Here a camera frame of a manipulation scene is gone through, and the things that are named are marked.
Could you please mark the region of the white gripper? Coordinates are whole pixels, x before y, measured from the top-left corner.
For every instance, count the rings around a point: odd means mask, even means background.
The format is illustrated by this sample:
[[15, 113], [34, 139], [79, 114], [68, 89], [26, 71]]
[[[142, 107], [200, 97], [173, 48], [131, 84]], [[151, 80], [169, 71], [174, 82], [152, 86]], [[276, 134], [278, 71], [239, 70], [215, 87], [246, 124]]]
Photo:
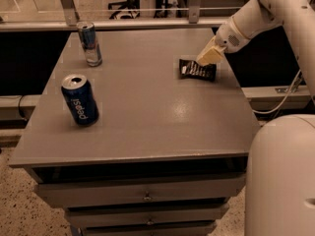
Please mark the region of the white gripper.
[[248, 43], [249, 39], [238, 29], [234, 17], [230, 17], [219, 27], [216, 37], [212, 37], [206, 49], [197, 56], [196, 62], [201, 66], [217, 64], [223, 59], [224, 52], [238, 52]]

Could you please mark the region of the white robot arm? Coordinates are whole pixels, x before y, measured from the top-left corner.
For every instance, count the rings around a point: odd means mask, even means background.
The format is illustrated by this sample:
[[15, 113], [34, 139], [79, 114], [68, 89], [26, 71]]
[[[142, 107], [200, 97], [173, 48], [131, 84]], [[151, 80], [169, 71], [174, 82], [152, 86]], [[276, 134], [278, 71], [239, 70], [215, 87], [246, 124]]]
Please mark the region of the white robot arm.
[[[302, 78], [315, 96], [314, 0], [249, 0], [197, 57], [228, 59], [245, 87]], [[288, 114], [255, 135], [247, 163], [244, 236], [315, 236], [315, 115]]]

